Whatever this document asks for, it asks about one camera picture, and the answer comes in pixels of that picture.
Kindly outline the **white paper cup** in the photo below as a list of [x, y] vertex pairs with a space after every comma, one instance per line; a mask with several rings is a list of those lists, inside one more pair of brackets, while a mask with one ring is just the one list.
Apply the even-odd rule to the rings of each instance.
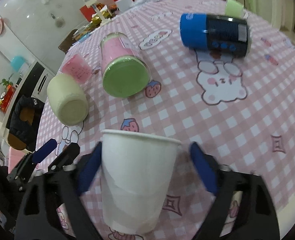
[[180, 146], [172, 138], [103, 130], [102, 208], [111, 229], [142, 235], [156, 227]]

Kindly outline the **cream yellow cup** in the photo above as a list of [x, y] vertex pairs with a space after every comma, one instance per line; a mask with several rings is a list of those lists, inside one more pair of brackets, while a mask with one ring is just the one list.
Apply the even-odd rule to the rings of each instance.
[[53, 113], [66, 126], [83, 122], [89, 113], [83, 89], [68, 74], [58, 74], [49, 82], [47, 96]]

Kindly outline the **pink plastic cup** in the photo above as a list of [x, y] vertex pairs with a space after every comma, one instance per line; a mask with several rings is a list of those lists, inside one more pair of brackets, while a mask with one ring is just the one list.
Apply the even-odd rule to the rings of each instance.
[[62, 73], [70, 75], [75, 81], [83, 84], [91, 77], [92, 68], [81, 55], [75, 54], [64, 64]]

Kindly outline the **pink and green clear cup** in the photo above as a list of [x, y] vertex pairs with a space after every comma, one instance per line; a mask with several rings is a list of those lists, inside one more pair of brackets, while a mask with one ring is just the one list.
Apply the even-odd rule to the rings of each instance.
[[110, 96], [127, 98], [142, 91], [151, 79], [139, 49], [123, 33], [106, 35], [100, 43], [102, 85]]

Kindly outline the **light green cup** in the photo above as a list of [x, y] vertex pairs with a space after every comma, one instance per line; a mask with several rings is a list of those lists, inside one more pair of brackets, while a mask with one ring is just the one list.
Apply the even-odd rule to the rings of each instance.
[[232, 18], [243, 18], [245, 15], [244, 5], [236, 0], [226, 0], [224, 14]]

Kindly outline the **black jacket on chair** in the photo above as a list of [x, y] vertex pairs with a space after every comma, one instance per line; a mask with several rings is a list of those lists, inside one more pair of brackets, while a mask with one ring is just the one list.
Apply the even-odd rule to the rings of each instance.
[[21, 96], [12, 112], [7, 142], [15, 150], [33, 152], [44, 103], [37, 98]]

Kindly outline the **white black sideboard cabinet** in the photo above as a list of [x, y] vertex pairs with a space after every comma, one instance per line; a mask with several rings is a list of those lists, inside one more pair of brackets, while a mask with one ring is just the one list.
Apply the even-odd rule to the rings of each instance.
[[37, 98], [45, 103], [47, 99], [47, 86], [54, 76], [54, 73], [45, 68], [42, 63], [34, 61], [31, 64], [26, 73], [22, 76], [22, 80], [17, 86], [6, 109], [1, 128], [2, 136], [5, 140], [7, 140], [9, 133], [12, 112], [20, 97], [25, 95], [26, 97]]

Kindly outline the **potted green plant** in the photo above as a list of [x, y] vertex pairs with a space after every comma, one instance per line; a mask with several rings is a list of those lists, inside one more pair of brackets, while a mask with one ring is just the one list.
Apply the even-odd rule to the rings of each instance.
[[0, 82], [0, 86], [3, 87], [5, 92], [7, 92], [9, 86], [13, 86], [13, 82], [11, 81], [12, 76], [13, 74], [11, 74], [7, 79], [2, 79]]

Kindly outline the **teal and white humidifier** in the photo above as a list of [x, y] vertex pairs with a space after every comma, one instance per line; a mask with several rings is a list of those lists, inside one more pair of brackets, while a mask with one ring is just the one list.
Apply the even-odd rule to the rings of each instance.
[[26, 59], [22, 56], [14, 56], [10, 64], [15, 72], [20, 72], [28, 66]]

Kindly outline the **brown chair left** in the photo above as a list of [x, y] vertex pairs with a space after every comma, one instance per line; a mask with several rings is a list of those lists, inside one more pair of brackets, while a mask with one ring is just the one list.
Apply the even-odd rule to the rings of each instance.
[[60, 43], [58, 46], [59, 50], [64, 52], [65, 54], [68, 52], [70, 47], [76, 42], [73, 38], [74, 34], [77, 32], [77, 29], [73, 29], [67, 37]]

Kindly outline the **pink checkered tablecloth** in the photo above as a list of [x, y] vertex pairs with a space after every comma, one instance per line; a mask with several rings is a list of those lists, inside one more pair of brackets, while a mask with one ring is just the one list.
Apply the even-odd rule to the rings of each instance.
[[[80, 54], [93, 68], [83, 85], [89, 114], [67, 127], [45, 106], [37, 144], [53, 138], [58, 147], [38, 168], [46, 170], [70, 142], [90, 153], [104, 129], [195, 141], [219, 163], [263, 176], [285, 236], [295, 224], [295, 45], [249, 12], [252, 46], [244, 59], [183, 46], [183, 13], [222, 14], [225, 7], [222, 0], [150, 1], [74, 45], [68, 56]], [[131, 98], [114, 98], [102, 87], [100, 42], [112, 32], [126, 34], [150, 68], [151, 82]]]

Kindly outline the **white desk lamp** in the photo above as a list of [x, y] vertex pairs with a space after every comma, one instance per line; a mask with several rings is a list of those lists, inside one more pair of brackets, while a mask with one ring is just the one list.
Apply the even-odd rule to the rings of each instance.
[[111, 21], [110, 18], [105, 18], [103, 13], [98, 9], [98, 7], [96, 6], [98, 4], [97, 0], [83, 0], [83, 1], [88, 8], [92, 7], [95, 10], [96, 14], [101, 19], [101, 25], [105, 25]]

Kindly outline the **white box on table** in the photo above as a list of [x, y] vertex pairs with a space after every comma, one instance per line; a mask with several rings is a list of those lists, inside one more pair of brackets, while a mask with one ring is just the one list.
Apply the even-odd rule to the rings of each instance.
[[133, 0], [117, 0], [115, 3], [120, 12], [126, 12], [133, 7]]

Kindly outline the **blue and black can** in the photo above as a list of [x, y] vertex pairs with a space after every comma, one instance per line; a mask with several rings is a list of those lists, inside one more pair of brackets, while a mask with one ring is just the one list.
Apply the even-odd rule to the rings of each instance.
[[245, 57], [250, 51], [250, 28], [246, 20], [224, 15], [184, 13], [179, 22], [185, 47], [219, 51]]

